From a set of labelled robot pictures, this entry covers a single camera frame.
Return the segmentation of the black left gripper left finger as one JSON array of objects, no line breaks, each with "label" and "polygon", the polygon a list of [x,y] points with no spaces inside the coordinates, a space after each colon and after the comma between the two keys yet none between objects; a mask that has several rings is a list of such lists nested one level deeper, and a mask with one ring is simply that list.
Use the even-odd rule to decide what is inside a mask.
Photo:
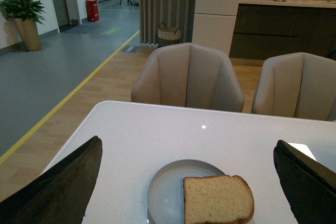
[{"label": "black left gripper left finger", "polygon": [[102,141],[86,141],[1,202],[1,223],[81,223],[96,185]]}]

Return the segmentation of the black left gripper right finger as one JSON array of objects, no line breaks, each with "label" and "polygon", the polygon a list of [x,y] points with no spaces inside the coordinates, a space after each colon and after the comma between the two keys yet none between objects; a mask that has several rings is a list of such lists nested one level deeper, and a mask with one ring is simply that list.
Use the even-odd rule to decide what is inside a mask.
[{"label": "black left gripper right finger", "polygon": [[274,166],[298,223],[335,223],[335,172],[279,140]]}]

